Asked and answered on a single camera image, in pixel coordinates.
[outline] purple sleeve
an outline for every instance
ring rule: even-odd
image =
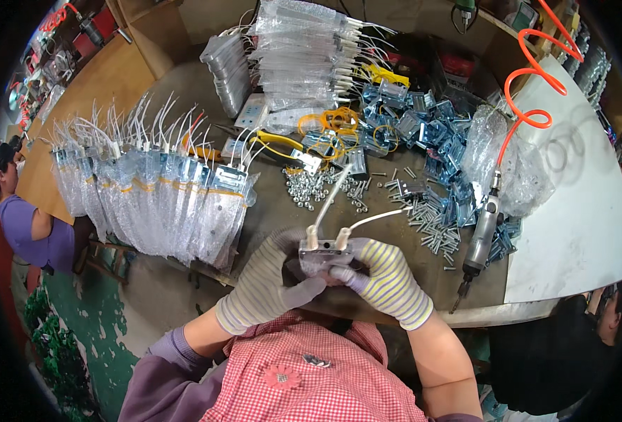
[[[206,371],[213,366],[213,359],[196,353],[184,336],[184,326],[165,333],[164,336],[149,349],[147,354],[159,356],[170,363],[176,364],[188,374],[188,379],[199,382]]]
[[[227,362],[222,362],[198,384],[213,366],[213,360],[189,347],[184,327],[165,333],[133,370],[119,420],[184,422],[200,419],[217,401]]]
[[[439,418],[428,418],[428,422],[482,422],[482,418],[467,415],[466,413],[451,413]]]
[[[31,242],[32,217],[37,207],[20,198],[12,197],[7,201],[10,202],[3,207],[0,215],[5,234],[13,234],[13,240],[18,243]]]
[[[186,422],[201,419],[222,391],[225,360],[198,384],[175,363],[159,356],[145,356],[133,369],[119,421]]]

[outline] purple shirt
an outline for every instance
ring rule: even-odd
[[[36,267],[47,263],[54,270],[71,274],[74,256],[74,229],[54,218],[51,234],[39,241],[32,240],[32,215],[37,209],[14,194],[0,203],[0,222],[4,237],[20,258]]]
[[[214,406],[222,391],[229,359],[198,384],[213,366],[213,359],[189,347],[184,327],[166,333],[147,353],[133,369],[119,421],[197,421]],[[482,422],[482,419],[455,413],[428,418],[428,422]]]

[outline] wooden stool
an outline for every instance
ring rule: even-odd
[[[124,259],[123,254],[125,252],[138,252],[135,248],[129,247],[122,244],[114,244],[114,243],[100,243],[97,241],[89,241],[90,245],[88,248],[84,249],[82,252],[82,258],[79,259],[79,262],[75,264],[75,274],[80,274],[86,265],[89,265],[95,269],[97,269],[100,273],[104,275],[108,275],[112,277],[114,280],[126,286],[128,284],[128,280],[126,277],[121,277],[119,275],[119,270],[121,269],[121,262]],[[115,249],[114,261],[112,263],[112,268],[107,268],[108,265],[104,262],[102,258],[98,256],[98,252],[100,252],[100,248],[105,249]]]

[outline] workbench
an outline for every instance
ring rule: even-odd
[[[30,136],[50,137],[49,128],[53,127],[54,118],[64,119],[76,112],[80,115],[89,115],[94,99],[99,107],[106,107],[114,98],[117,107],[121,107],[121,111],[127,111],[147,90],[153,94],[149,110],[160,109],[172,92],[177,97],[177,103],[167,117],[169,121],[176,119],[197,103],[199,108],[205,109],[209,122],[231,124],[232,121],[224,114],[214,91],[213,77],[204,64],[196,61],[202,46],[195,46],[194,50],[188,55],[190,58],[188,62],[180,63],[154,82],[154,77],[144,66],[144,60],[136,45],[127,45],[120,37],[116,37],[77,75],[73,84],[67,88],[54,107],[45,127],[35,130],[33,123],[31,132],[34,133]],[[154,113],[151,113],[148,116],[149,123],[153,118]],[[220,148],[226,140],[226,135],[220,130],[212,129],[207,139],[214,142],[214,147]],[[27,159],[28,163],[20,176],[18,194],[33,205],[61,218],[59,213],[65,210],[65,206],[57,194],[51,174],[52,160],[48,146],[37,140]],[[388,175],[398,168],[399,176],[408,180],[409,176],[402,171],[402,168],[409,166],[415,173],[421,173],[424,156],[420,152],[400,148],[399,151],[383,159],[369,156],[367,165],[370,172],[384,172]],[[257,203],[250,207],[246,214],[238,243],[238,254],[230,274],[220,274],[197,261],[191,264],[193,270],[229,285],[235,285],[245,262],[271,231],[286,225],[306,227],[313,223],[322,205],[318,203],[313,212],[297,207],[287,193],[286,179],[281,173],[281,167],[268,161],[264,156],[260,155],[257,158],[250,172],[260,173],[259,181],[254,187],[258,198]],[[341,227],[349,226],[358,219],[397,208],[387,198],[388,191],[376,187],[376,182],[380,179],[386,181],[390,177],[374,176],[370,189],[363,198],[370,209],[366,215],[357,214],[356,208],[350,205],[345,195],[339,194],[323,221],[321,229],[326,236],[336,236]],[[433,186],[433,189],[441,192],[439,186]],[[444,271],[443,267],[447,266],[446,260],[420,246],[422,236],[408,226],[408,220],[404,215],[363,225],[354,232],[356,237],[371,237],[400,247],[412,268],[414,277],[433,298],[435,307],[441,311],[443,319],[453,327],[511,324],[549,315],[557,299],[504,304],[508,259],[493,263],[473,281],[467,298],[461,301],[456,313],[450,315],[445,312],[456,300],[456,291],[461,282],[460,266],[471,235],[471,228],[461,230],[463,242],[460,251],[453,255],[459,269]],[[344,287],[326,289],[305,308],[362,321],[395,323],[393,318],[376,312],[357,294]]]

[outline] hand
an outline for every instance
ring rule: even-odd
[[[278,230],[252,254],[236,288],[217,302],[217,321],[224,331],[242,334],[252,325],[273,321],[305,305],[325,289],[322,277],[308,278],[290,288],[283,286],[283,262],[305,237],[303,229]]]
[[[420,327],[433,312],[433,301],[421,290],[398,247],[367,238],[351,239],[355,258],[370,267],[370,277],[348,267],[330,268],[376,310],[398,321],[405,330]]]

